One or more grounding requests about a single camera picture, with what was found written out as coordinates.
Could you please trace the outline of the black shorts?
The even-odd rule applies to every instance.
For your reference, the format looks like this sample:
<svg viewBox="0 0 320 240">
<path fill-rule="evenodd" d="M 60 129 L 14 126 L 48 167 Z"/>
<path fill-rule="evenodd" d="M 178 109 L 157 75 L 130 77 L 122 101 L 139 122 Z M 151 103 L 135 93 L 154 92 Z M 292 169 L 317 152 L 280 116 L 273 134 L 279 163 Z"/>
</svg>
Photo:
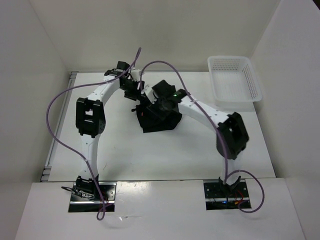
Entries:
<svg viewBox="0 0 320 240">
<path fill-rule="evenodd" d="M 150 103 L 146 99 L 141 100 L 135 108 L 139 125 L 143 133 L 154 133 L 174 130 L 182 119 L 182 114 L 175 111 L 163 111 L 158 103 Z"/>
</svg>

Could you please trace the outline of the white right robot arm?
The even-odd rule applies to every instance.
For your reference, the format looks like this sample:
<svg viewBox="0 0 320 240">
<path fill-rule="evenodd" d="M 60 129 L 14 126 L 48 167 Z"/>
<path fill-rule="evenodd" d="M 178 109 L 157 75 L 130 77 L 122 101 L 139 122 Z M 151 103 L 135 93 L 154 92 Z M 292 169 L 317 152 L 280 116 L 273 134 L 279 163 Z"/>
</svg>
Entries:
<svg viewBox="0 0 320 240">
<path fill-rule="evenodd" d="M 216 133 L 216 149 L 223 157 L 219 177 L 219 191 L 230 197 L 240 182 L 240 161 L 249 141 L 242 116 L 215 109 L 194 98 L 185 89 L 176 90 L 165 80 L 154 86 L 146 85 L 141 91 L 153 107 L 165 113 L 176 112 L 188 116 Z"/>
</svg>

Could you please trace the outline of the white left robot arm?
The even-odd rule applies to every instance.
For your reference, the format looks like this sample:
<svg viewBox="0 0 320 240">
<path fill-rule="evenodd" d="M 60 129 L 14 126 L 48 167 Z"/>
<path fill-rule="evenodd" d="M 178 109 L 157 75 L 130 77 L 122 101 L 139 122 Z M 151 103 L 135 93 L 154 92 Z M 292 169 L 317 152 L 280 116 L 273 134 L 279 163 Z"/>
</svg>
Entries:
<svg viewBox="0 0 320 240">
<path fill-rule="evenodd" d="M 76 101 L 75 126 L 80 134 L 84 166 L 76 179 L 74 191 L 80 196 L 94 200 L 102 195 L 99 186 L 98 145 L 106 127 L 104 107 L 117 90 L 123 90 L 127 97 L 137 100 L 141 96 L 141 70 L 119 61 L 116 68 L 107 70 L 103 81 L 87 97 Z"/>
</svg>

